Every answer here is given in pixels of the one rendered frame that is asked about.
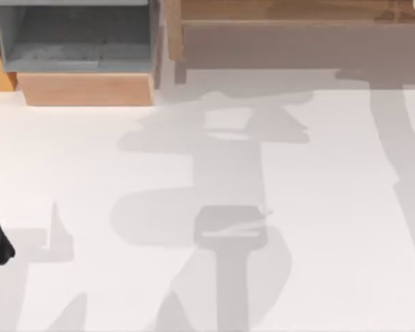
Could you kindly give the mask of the wooden open shelf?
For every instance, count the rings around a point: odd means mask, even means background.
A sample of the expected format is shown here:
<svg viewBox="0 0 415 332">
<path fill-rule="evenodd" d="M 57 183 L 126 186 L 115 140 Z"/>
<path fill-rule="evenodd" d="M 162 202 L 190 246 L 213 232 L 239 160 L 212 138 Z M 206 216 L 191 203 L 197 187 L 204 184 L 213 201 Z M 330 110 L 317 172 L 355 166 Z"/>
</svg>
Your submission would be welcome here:
<svg viewBox="0 0 415 332">
<path fill-rule="evenodd" d="M 179 69 L 415 75 L 412 0 L 163 0 Z"/>
</svg>

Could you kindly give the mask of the grey pierced drawer inside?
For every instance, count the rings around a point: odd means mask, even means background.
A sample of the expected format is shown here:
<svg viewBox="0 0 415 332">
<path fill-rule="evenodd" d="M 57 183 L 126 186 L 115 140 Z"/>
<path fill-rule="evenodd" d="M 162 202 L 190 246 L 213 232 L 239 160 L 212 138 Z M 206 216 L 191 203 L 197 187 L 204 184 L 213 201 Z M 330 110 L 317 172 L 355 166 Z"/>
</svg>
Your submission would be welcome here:
<svg viewBox="0 0 415 332">
<path fill-rule="evenodd" d="M 158 0 L 0 0 L 7 72 L 148 73 Z"/>
</svg>

